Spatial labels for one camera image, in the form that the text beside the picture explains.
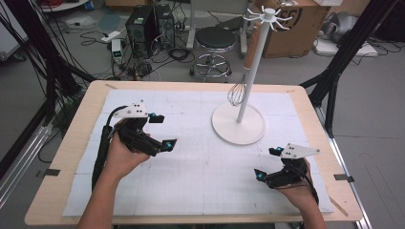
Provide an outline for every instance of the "white round base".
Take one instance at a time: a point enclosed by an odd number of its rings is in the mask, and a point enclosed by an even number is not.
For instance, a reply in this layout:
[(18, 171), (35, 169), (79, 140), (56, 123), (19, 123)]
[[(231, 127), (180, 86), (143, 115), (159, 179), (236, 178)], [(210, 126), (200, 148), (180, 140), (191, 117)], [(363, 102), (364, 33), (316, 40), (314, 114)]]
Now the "white round base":
[(237, 144), (249, 145), (260, 140), (265, 134), (266, 122), (254, 107), (246, 106), (244, 118), (237, 122), (240, 107), (224, 103), (212, 115), (212, 126), (224, 140)]

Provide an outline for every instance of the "black metal frame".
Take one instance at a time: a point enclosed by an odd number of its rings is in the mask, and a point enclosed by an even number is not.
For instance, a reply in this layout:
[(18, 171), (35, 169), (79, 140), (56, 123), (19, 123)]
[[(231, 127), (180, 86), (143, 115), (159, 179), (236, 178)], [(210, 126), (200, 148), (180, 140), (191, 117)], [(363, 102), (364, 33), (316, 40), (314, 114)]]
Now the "black metal frame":
[[(32, 7), (31, 1), (5, 0), (4, 2), (9, 7), (21, 28), (29, 37), (31, 44), (38, 50), (39, 54), (44, 59), (46, 65), (44, 73), (47, 76), (47, 99), (36, 115), (32, 118), (26, 129), (24, 129), (22, 134), (17, 138), (9, 151), (0, 161), (0, 180), (11, 167), (12, 163), (15, 161), (20, 151), (30, 139), (35, 129), (39, 126), (41, 120), (44, 120), (42, 125), (46, 126), (54, 117), (57, 97), (56, 82), (59, 83), (59, 90), (62, 94), (73, 95), (78, 92), (80, 87), (75, 82), (72, 73), (88, 82), (96, 80), (95, 77), (83, 72), (60, 56), (60, 53), (58, 52), (52, 39), (48, 36), (48, 33), (42, 25), (42, 22), (39, 20), (36, 11)], [(13, 31), (9, 32), (16, 39), (16, 41), (19, 42), (23, 49), (27, 48), (28, 44), (21, 41), (17, 34), (15, 34)]]
[(327, 68), (314, 78), (300, 84), (304, 88), (316, 85), (309, 94), (314, 107), (321, 107), (323, 99), (328, 95), (325, 129), (330, 137), (333, 137), (333, 113), (339, 78), (377, 24), (396, 2), (397, 0), (371, 0)]

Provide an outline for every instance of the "whisk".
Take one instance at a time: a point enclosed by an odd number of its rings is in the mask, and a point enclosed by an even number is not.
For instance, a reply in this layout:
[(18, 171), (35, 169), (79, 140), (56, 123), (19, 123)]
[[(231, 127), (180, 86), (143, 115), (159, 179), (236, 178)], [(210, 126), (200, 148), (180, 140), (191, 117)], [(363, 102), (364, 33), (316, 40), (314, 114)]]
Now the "whisk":
[(257, 44), (259, 41), (259, 36), (260, 36), (260, 28), (261, 28), (261, 23), (256, 22), (255, 26), (253, 28), (253, 32), (250, 37), (249, 45), (247, 47), (247, 52), (246, 52), (246, 57), (245, 57), (245, 63), (244, 63), (244, 68), (245, 72), (241, 77), (241, 80), (235, 83), (235, 85), (230, 88), (228, 92), (228, 101), (229, 103), (234, 106), (234, 107), (239, 107), (245, 100), (246, 96), (246, 75), (248, 74), (250, 67), (253, 62), (253, 57), (256, 52)]

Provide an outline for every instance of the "white pole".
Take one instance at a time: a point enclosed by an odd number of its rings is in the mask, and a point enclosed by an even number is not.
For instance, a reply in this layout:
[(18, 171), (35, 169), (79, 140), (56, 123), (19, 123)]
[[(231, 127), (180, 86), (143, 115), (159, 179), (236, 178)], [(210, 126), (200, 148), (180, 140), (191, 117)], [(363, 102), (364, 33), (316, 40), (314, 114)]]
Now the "white pole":
[[(275, 10), (265, 9), (265, 19), (271, 19), (274, 14), (275, 14)], [(258, 45), (256, 48), (255, 55), (253, 57), (253, 63), (252, 63), (251, 69), (247, 76), (245, 100), (242, 103), (241, 109), (239, 110), (239, 114), (238, 114), (238, 119), (237, 119), (238, 123), (241, 123), (242, 119), (244, 118), (247, 101), (249, 100), (250, 91), (253, 86), (253, 82), (254, 82), (254, 78), (256, 76), (257, 69), (259, 67), (260, 58), (262, 57), (263, 47), (265, 46), (268, 30), (270, 29), (270, 23), (271, 22), (264, 22), (264, 24), (262, 25), (262, 28), (260, 30), (259, 42), (258, 42)]]

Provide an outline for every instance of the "black stool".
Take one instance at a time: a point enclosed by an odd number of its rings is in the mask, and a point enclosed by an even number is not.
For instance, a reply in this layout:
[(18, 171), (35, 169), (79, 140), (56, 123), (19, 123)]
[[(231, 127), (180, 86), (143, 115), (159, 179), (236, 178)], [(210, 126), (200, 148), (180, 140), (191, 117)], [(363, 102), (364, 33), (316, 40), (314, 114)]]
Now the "black stool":
[(201, 55), (196, 59), (190, 69), (190, 75), (197, 72), (203, 75), (202, 82), (207, 77), (225, 77), (225, 83), (228, 82), (228, 76), (232, 74), (229, 62), (217, 53), (228, 52), (235, 45), (235, 35), (218, 27), (208, 27), (196, 32), (195, 44), (202, 50), (209, 51), (209, 54)]

